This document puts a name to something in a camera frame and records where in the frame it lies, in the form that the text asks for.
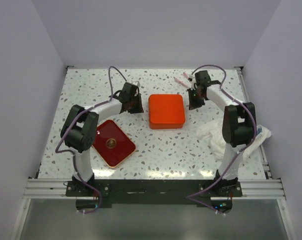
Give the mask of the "orange box lid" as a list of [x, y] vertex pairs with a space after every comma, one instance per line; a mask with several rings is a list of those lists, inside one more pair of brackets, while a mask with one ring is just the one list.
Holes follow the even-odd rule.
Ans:
[[149, 120], [185, 119], [183, 97], [180, 94], [152, 94], [148, 106]]

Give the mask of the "orange compartment cookie box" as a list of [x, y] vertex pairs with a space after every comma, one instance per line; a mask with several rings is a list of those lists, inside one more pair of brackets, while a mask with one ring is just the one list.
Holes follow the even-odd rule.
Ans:
[[149, 126], [153, 130], [171, 130], [181, 129], [185, 123], [185, 119], [173, 119], [172, 121], [165, 120], [149, 120]]

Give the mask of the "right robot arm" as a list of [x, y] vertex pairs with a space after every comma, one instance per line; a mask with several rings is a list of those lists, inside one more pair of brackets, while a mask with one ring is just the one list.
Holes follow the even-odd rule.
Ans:
[[191, 87], [187, 89], [189, 110], [198, 109], [205, 101], [212, 101], [223, 112], [222, 137], [226, 143], [223, 160], [216, 170], [214, 182], [192, 196], [213, 190], [225, 196], [238, 181], [238, 170], [247, 149], [257, 136], [255, 105], [243, 102], [223, 89], [223, 81], [211, 80], [208, 71], [192, 72], [188, 76]]

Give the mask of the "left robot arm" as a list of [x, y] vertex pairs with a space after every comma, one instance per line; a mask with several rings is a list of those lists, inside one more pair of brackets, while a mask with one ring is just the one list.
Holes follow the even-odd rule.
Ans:
[[83, 196], [91, 195], [95, 190], [94, 173], [91, 167], [90, 148], [92, 147], [100, 120], [124, 112], [143, 113], [139, 83], [126, 82], [119, 91], [112, 92], [108, 100], [94, 106], [74, 105], [60, 132], [61, 140], [55, 152], [71, 153], [74, 173], [73, 183]]

